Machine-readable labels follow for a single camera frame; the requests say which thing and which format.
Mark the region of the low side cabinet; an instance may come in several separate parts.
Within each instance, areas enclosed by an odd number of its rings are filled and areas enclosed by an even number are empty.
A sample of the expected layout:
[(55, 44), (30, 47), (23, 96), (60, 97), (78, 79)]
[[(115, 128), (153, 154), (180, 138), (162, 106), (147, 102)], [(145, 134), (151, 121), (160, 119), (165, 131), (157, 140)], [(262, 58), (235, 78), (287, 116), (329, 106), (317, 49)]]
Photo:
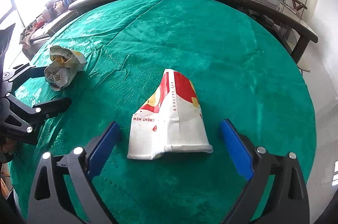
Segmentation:
[(32, 60), (40, 48), (52, 38), (57, 31), (70, 23), (78, 16), (76, 11), (66, 11), (56, 17), (50, 23), (37, 28), (38, 22), (33, 21), (20, 34), (19, 43), (22, 46), (23, 54)]

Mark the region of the green tablecloth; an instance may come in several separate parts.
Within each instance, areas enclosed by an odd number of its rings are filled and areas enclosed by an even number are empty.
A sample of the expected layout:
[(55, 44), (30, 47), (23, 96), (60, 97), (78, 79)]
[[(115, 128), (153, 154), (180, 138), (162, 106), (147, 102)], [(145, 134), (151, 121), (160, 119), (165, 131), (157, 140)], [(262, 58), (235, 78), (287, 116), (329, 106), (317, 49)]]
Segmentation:
[(24, 217), (42, 155), (85, 146), (112, 122), (121, 140), (92, 182), (119, 223), (223, 221), (247, 182), (219, 135), (225, 119), (271, 154), (294, 152), (309, 177), (316, 126), (307, 85), (246, 14), (214, 0), (119, 0), (66, 25), (33, 64), (51, 64), (54, 46), (80, 52), (86, 66), (60, 91), (39, 78), (15, 93), (30, 106), (72, 101), (10, 164)]

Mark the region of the crushed white red paper cup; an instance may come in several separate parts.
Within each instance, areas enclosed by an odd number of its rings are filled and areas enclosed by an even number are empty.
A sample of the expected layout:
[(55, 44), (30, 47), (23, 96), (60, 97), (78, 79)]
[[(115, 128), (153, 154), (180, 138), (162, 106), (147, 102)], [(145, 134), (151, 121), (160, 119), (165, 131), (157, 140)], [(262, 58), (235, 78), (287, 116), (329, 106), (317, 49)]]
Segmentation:
[(127, 158), (154, 160), (167, 152), (213, 152), (193, 83), (171, 69), (132, 115)]

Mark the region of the burger paper wrapper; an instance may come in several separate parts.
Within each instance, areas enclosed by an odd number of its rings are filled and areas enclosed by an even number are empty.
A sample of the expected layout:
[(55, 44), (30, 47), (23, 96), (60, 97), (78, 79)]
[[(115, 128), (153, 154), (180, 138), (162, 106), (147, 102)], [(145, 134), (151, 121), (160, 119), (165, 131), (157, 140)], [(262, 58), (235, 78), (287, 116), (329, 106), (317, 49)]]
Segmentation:
[(49, 55), (52, 62), (44, 69), (44, 76), (54, 91), (66, 88), (87, 64), (82, 53), (59, 45), (50, 47)]

